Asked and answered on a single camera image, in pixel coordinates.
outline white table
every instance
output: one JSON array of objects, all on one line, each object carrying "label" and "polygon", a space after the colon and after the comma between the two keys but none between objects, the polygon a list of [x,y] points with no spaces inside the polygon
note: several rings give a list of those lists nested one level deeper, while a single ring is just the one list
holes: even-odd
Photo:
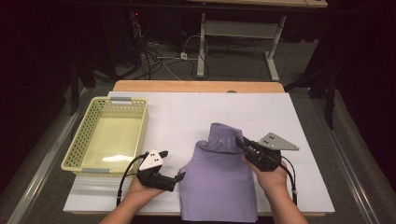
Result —
[{"label": "white table", "polygon": [[[173,176],[180,167],[188,163],[195,143],[207,140],[212,122],[241,129],[244,136],[251,140],[259,140],[273,132],[300,147],[300,151],[284,151],[282,155],[291,160],[295,167],[298,205],[301,211],[305,215],[313,216],[334,212],[332,201],[287,93],[114,91],[109,96],[148,99],[148,127],[142,151],[153,148],[169,151],[161,169],[163,175]],[[77,176],[64,211],[91,214],[113,210],[119,183],[120,178]],[[125,181],[123,192],[126,192],[129,183],[130,178]],[[256,193],[259,214],[271,215],[269,203],[257,181]],[[139,214],[169,216],[179,215],[179,212],[177,185],[174,192],[165,192],[156,197]]]}]

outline desk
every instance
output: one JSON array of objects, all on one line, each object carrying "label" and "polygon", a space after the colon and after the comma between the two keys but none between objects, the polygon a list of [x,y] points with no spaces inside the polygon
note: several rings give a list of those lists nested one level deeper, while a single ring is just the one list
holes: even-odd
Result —
[{"label": "desk", "polygon": [[[238,93],[227,93],[229,90]],[[287,93],[282,92],[280,84],[119,81],[109,96],[148,99],[148,127],[142,151],[153,148],[169,151],[161,169],[163,175],[173,176],[187,164],[195,143],[207,139],[209,125],[214,121],[237,127],[250,139],[258,140],[267,133],[274,132],[300,147],[298,152],[282,154],[293,162],[296,169],[299,207],[302,212],[315,216],[334,212],[291,99]],[[86,214],[113,210],[119,183],[119,178],[77,176],[64,211]],[[123,186],[124,192],[129,183],[130,179],[127,179]],[[257,181],[255,184],[259,214],[269,216],[269,203]],[[165,192],[156,197],[139,214],[179,215],[178,185],[174,192]]]},{"label": "desk", "polygon": [[[192,2],[242,4],[269,7],[326,7],[324,0],[189,0]],[[242,36],[273,39],[271,49],[265,51],[265,61],[273,81],[279,81],[274,63],[274,54],[285,24],[286,16],[281,16],[278,23],[257,23],[240,21],[209,21],[206,14],[201,18],[201,41],[198,57],[197,76],[203,77],[205,72],[205,35]]]}]

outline cloth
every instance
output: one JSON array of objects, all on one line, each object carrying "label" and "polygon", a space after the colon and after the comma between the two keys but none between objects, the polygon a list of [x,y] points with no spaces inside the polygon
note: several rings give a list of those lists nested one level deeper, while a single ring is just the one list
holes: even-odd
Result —
[{"label": "cloth", "polygon": [[253,173],[235,143],[242,131],[220,123],[210,127],[208,141],[195,145],[179,183],[181,218],[188,221],[256,222]]}]

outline hand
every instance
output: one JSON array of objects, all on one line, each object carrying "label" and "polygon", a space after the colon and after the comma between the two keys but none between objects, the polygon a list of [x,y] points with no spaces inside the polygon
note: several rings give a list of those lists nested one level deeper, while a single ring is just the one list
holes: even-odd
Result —
[{"label": "hand", "polygon": [[306,224],[308,223],[298,207],[291,200],[288,193],[287,173],[281,167],[272,172],[262,172],[245,157],[243,161],[256,173],[257,180],[265,192],[271,206],[276,224]]},{"label": "hand", "polygon": [[162,189],[150,189],[142,186],[139,179],[135,176],[131,181],[131,185],[129,186],[125,198],[132,198],[135,205],[138,206],[138,209],[140,209],[148,204],[151,199],[162,193],[164,193],[164,190]]},{"label": "hand", "polygon": [[260,187],[262,187],[267,196],[273,194],[274,191],[287,190],[287,174],[281,167],[277,167],[272,172],[262,172],[245,157],[243,161],[256,174]]},{"label": "hand", "polygon": [[121,203],[108,214],[102,221],[102,224],[128,224],[131,223],[134,214],[151,201],[155,196],[163,193],[161,189],[149,189],[143,187],[137,177],[131,182],[128,192]]}]

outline basket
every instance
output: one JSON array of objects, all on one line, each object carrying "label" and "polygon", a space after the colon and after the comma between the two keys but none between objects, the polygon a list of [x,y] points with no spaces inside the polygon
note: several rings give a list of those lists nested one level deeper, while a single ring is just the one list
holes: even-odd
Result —
[{"label": "basket", "polygon": [[[122,176],[140,155],[147,122],[145,99],[95,97],[92,99],[62,162],[75,175]],[[136,173],[137,162],[131,173]]]}]

